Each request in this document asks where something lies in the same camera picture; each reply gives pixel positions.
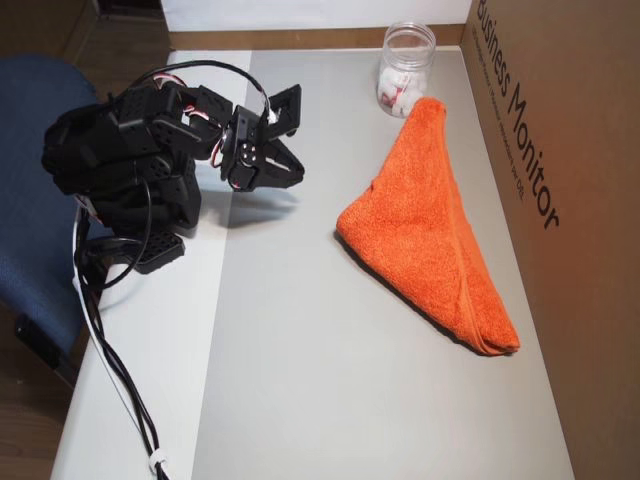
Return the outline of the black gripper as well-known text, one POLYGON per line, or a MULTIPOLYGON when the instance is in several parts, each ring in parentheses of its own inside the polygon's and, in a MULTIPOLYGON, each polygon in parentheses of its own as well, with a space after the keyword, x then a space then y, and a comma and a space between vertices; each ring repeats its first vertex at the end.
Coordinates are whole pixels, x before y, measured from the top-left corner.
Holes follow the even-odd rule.
POLYGON ((221 174, 230 175, 233 189, 252 192, 256 188, 286 189, 303 180, 305 168, 279 140, 259 143, 260 116, 237 105, 229 121, 221 146, 221 174))

